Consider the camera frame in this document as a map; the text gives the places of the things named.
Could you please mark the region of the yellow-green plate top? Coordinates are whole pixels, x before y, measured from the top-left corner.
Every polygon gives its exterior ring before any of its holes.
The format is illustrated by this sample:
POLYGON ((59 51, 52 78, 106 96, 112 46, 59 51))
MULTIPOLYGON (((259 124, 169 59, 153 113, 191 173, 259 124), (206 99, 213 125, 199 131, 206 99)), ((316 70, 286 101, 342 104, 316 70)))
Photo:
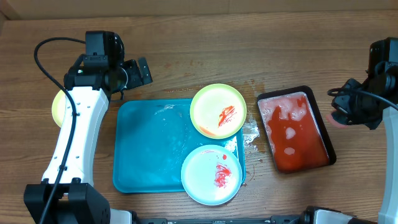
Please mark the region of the yellow-green plate top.
POLYGON ((242 128, 246 115, 247 107, 242 94, 222 83, 203 87, 190 105, 193 126, 212 139, 225 139, 236 134, 242 128))

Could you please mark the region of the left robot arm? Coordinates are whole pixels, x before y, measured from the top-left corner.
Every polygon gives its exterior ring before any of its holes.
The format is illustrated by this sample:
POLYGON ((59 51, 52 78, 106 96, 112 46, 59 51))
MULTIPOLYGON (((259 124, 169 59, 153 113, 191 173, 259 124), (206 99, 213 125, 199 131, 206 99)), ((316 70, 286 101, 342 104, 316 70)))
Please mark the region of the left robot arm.
POLYGON ((149 67, 145 58, 125 60, 114 32, 88 31, 82 44, 85 53, 55 82, 65 94, 60 134, 41 182, 26 185, 24 203, 36 223, 139 223, 94 188, 93 162, 112 94, 152 83, 149 67))

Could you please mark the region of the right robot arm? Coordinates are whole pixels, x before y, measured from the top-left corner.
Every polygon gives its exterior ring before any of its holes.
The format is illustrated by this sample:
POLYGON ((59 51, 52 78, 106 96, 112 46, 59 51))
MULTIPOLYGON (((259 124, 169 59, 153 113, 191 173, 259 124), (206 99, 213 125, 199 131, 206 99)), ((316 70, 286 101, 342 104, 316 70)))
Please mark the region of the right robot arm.
POLYGON ((335 109, 331 117, 339 124, 363 124, 370 130, 384 124, 386 178, 377 222, 397 223, 397 38, 370 45, 366 73, 368 77, 362 83, 350 78, 342 87, 327 91, 335 109))

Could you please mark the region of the pink and black sponge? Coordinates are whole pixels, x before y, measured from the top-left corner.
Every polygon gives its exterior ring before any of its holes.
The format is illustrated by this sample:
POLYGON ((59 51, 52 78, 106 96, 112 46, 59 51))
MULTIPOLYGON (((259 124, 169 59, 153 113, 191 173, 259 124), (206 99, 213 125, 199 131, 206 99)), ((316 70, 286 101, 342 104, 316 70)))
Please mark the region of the pink and black sponge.
POLYGON ((328 120, 328 122, 331 125, 333 125, 336 128, 342 129, 342 128, 346 128, 347 127, 347 125, 341 124, 341 123, 337 122, 336 120, 334 120, 334 118, 332 117, 331 113, 326 116, 326 119, 328 120))

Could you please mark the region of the light blue plate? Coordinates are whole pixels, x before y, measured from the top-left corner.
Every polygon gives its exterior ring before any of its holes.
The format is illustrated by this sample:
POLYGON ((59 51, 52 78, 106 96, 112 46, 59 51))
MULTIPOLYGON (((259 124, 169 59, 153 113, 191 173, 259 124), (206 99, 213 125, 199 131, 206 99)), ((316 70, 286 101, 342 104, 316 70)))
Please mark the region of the light blue plate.
POLYGON ((200 146, 182 164, 184 190, 203 205, 218 206, 230 201, 242 180, 243 170, 238 158, 222 146, 200 146))

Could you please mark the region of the yellow plate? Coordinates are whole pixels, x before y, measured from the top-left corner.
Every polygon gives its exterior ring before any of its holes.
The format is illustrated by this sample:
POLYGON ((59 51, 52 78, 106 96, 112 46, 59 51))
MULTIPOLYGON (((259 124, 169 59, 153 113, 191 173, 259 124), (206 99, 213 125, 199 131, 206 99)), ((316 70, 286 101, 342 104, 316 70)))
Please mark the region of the yellow plate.
POLYGON ((52 102, 52 118, 58 127, 62 127, 63 118, 65 114, 66 96, 62 90, 60 90, 52 102))

